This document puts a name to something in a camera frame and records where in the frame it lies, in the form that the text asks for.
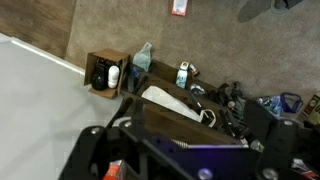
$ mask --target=gray floor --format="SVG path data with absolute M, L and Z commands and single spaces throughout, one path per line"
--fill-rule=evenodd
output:
M 0 179 L 57 179 L 80 131 L 107 125 L 122 98 L 90 94 L 79 73 L 10 42 L 0 59 Z
M 248 96 L 320 90 L 320 1 L 304 0 L 285 14 L 271 0 L 190 0 L 187 16 L 172 0 L 78 0 L 66 59 L 84 67 L 86 53 L 115 48 L 132 55 L 145 42 L 153 58 L 173 67 L 192 61 L 200 79 L 240 81 Z

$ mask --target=cardboard box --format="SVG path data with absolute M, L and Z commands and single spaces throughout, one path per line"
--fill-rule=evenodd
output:
M 130 55 L 127 53 L 118 52 L 112 49 L 104 49 L 102 51 L 88 53 L 86 72 L 85 72 L 85 78 L 84 78 L 85 86 L 91 84 L 92 74 L 98 58 L 103 58 L 103 59 L 107 59 L 114 62 L 120 61 L 120 64 L 121 64 L 121 72 L 120 72 L 120 78 L 118 81 L 117 88 L 115 89 L 107 88 L 103 91 L 97 91 L 93 88 L 90 88 L 89 92 L 106 97 L 106 98 L 114 98 L 118 96 L 121 91 L 122 79 L 124 78 L 123 76 L 125 74 L 127 63 L 129 61 L 129 56 Z

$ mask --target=black machine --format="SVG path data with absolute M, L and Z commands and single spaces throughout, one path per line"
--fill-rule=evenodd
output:
M 143 108 L 136 104 L 130 126 L 84 129 L 59 180 L 102 179 L 109 162 L 120 159 L 141 180 L 306 179 L 292 170 L 293 158 L 320 169 L 320 128 L 278 120 L 255 101 L 246 102 L 244 122 L 264 145 L 262 153 L 239 146 L 181 148 L 144 129 Z

